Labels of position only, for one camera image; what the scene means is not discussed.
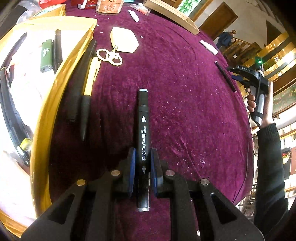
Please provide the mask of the black sleeved right forearm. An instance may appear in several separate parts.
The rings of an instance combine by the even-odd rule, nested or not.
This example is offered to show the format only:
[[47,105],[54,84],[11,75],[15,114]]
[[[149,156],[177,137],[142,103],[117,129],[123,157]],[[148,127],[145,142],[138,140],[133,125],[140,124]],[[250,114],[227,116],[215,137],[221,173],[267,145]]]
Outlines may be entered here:
[[254,225],[267,236],[288,212],[281,142],[276,124],[257,132],[258,176]]

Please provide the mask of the person's right hand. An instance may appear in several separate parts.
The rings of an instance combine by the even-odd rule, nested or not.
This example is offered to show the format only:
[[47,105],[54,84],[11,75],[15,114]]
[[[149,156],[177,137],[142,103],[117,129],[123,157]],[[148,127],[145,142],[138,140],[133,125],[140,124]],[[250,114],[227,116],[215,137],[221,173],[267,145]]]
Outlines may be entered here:
[[267,94],[260,93],[256,97],[257,89],[252,82],[246,81],[245,88],[248,92],[247,108],[251,118],[262,129],[273,123],[273,82],[268,82]]

